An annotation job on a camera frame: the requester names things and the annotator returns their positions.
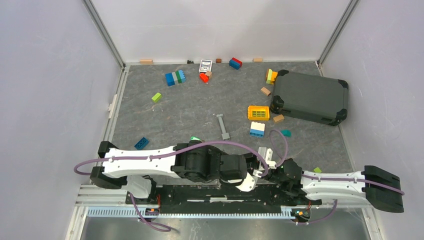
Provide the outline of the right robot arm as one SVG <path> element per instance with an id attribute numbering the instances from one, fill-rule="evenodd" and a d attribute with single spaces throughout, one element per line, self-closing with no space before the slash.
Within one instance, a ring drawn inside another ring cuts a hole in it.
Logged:
<path id="1" fill-rule="evenodd" d="M 320 205 L 330 200 L 371 204 L 388 213 L 403 213 L 400 178 L 382 168 L 366 165 L 362 171 L 348 173 L 316 173 L 303 170 L 292 158 L 282 165 L 267 160 L 268 174 L 276 191 L 272 196 L 286 206 Z"/>

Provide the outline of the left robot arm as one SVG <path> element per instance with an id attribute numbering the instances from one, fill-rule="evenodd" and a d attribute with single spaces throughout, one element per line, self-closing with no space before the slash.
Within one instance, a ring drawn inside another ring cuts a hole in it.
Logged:
<path id="1" fill-rule="evenodd" d="M 90 180 L 98 187 L 125 190 L 145 204 L 157 198 L 153 175 L 186 179 L 193 183 L 220 180 L 241 191 L 250 191 L 253 179 L 244 155 L 227 154 L 219 148 L 191 140 L 156 150 L 121 150 L 104 143 L 105 163 L 92 168 Z"/>

